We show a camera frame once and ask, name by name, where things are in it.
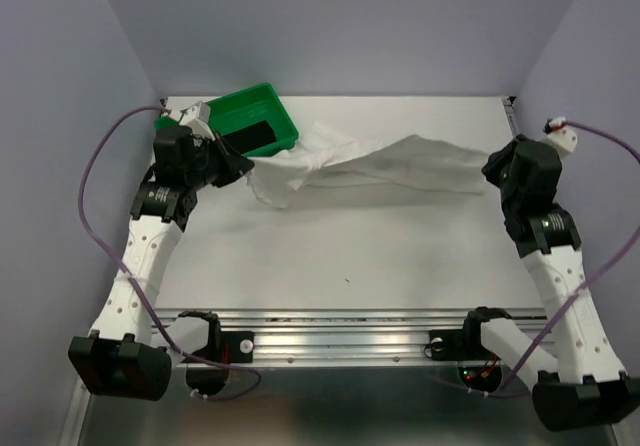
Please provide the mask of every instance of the white cloth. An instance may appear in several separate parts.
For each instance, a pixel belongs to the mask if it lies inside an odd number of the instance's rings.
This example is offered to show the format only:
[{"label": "white cloth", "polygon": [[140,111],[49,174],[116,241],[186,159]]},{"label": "white cloth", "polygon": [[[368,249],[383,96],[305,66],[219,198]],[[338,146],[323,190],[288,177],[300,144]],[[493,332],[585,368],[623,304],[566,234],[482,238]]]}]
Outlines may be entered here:
[{"label": "white cloth", "polygon": [[286,208],[305,184],[347,187],[396,183],[425,191],[482,194],[481,151],[418,135],[389,134],[355,140],[320,122],[300,134],[295,147],[270,158],[252,158],[249,185],[256,198]]}]

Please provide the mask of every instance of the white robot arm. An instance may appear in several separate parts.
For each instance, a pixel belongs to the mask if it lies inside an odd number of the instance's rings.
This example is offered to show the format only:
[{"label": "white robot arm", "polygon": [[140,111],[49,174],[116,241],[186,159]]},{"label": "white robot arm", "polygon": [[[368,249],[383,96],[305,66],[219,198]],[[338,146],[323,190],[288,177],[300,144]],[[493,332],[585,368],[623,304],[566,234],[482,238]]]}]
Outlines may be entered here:
[{"label": "white robot arm", "polygon": [[[174,248],[205,186],[223,187],[244,176],[253,162],[228,148],[206,124],[209,108],[197,103],[157,131],[155,163],[145,175],[129,221],[123,263],[108,299],[88,337],[73,338],[68,355],[93,394],[157,400],[164,394],[171,369],[184,358],[160,335],[152,335],[150,312]],[[133,276],[148,304],[142,304]],[[171,325],[171,337],[182,351],[219,346],[220,326],[211,313],[185,312]]]},{"label": "white robot arm", "polygon": [[[435,360],[499,357],[532,392],[541,422],[560,431],[620,421],[640,404],[640,380],[629,377],[591,293],[579,288],[585,281],[582,242],[571,215],[554,202],[561,158],[573,152],[576,133],[568,127],[546,132],[541,141],[516,137],[490,156],[482,172],[500,189],[507,232],[547,317],[564,313],[551,325],[557,357],[537,343],[533,347],[506,311],[485,307],[469,313],[462,331],[432,331],[431,355]],[[486,375],[466,377],[470,387],[483,388]]]}]

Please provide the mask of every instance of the white tabletop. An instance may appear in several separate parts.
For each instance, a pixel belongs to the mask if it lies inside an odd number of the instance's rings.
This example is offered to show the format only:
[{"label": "white tabletop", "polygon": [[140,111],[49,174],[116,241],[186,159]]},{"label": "white tabletop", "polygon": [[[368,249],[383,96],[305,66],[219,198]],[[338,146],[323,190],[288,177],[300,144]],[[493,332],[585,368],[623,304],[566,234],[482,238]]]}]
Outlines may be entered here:
[{"label": "white tabletop", "polygon": [[[210,98],[172,97],[183,108]],[[492,152],[510,139],[500,98],[283,97],[293,122],[355,138],[389,130]],[[303,188],[287,210],[242,182],[198,193],[157,307],[214,310],[540,308],[497,190]]]}]

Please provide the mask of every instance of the green tray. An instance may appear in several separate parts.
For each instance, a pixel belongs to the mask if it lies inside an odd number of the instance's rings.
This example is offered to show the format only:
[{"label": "green tray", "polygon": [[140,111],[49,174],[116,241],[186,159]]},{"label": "green tray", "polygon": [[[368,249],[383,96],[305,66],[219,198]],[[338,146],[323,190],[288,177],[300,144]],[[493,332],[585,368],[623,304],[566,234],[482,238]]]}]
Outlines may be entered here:
[{"label": "green tray", "polygon": [[[291,122],[278,95],[269,83],[259,84],[207,103],[211,108],[209,127],[222,137],[235,133],[260,121],[267,121],[276,141],[245,153],[245,156],[273,156],[283,149],[291,149],[298,139],[298,130]],[[156,129],[175,125],[168,116],[156,119]]]}]

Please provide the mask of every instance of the screw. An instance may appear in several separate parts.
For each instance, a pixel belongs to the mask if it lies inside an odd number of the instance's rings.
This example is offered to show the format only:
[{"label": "screw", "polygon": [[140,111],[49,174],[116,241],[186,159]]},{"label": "screw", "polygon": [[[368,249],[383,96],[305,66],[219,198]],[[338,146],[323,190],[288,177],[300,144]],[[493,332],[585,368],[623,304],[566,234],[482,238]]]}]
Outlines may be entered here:
[{"label": "screw", "polygon": [[444,350],[444,340],[440,337],[435,337],[431,340],[431,351],[439,353]]},{"label": "screw", "polygon": [[243,339],[240,342],[240,351],[244,354],[249,354],[253,351],[253,342],[250,339]]}]

